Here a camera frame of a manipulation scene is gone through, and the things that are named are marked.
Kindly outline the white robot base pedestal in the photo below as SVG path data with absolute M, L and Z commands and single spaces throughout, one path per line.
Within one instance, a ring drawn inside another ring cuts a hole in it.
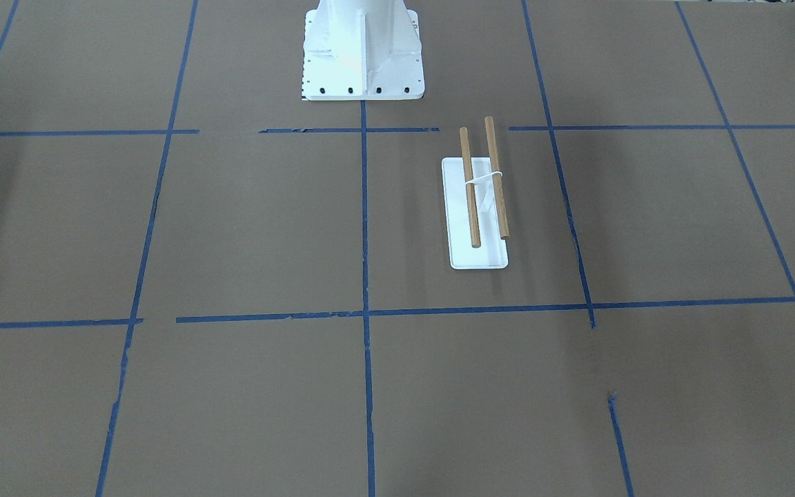
M 303 100 L 423 98 L 420 22 L 404 1 L 321 1 L 304 28 Z

